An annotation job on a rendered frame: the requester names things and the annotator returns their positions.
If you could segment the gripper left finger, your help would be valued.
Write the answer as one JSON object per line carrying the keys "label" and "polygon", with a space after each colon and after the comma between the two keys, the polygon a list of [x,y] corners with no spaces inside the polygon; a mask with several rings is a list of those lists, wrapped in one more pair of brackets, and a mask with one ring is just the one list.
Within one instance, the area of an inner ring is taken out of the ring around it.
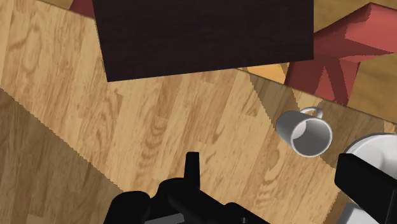
{"label": "gripper left finger", "polygon": [[200,190],[199,153],[186,154],[182,178],[161,182],[154,197],[142,191],[117,195],[104,224],[268,224],[234,202],[222,204]]}

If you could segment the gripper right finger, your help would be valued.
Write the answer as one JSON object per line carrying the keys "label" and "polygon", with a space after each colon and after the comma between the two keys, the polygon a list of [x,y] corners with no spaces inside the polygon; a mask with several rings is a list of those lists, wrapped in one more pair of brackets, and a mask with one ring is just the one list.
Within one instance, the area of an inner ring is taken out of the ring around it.
{"label": "gripper right finger", "polygon": [[379,224],[397,224],[397,179],[352,153],[341,153],[335,185]]}

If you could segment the white bowl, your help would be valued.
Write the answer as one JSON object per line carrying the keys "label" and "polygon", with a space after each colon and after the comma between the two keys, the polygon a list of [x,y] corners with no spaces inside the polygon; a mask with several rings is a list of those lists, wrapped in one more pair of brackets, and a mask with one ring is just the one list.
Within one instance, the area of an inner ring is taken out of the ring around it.
{"label": "white bowl", "polygon": [[[397,134],[377,133],[353,142],[343,153],[352,153],[397,179]],[[379,224],[354,201],[346,204],[337,224]]]}

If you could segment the white mug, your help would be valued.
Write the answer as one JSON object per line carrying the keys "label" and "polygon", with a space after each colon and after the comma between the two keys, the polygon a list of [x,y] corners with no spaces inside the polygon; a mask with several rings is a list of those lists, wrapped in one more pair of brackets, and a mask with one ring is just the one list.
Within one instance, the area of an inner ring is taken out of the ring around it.
{"label": "white mug", "polygon": [[323,110],[308,107],[300,111],[287,111],[276,121],[278,135],[303,157],[316,157],[331,144],[333,132],[323,120]]}

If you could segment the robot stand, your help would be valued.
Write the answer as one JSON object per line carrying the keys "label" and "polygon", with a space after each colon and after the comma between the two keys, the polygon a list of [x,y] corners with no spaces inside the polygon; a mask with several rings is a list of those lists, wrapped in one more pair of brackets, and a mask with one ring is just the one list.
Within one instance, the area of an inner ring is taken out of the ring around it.
{"label": "robot stand", "polygon": [[108,81],[310,60],[314,0],[92,0]]}

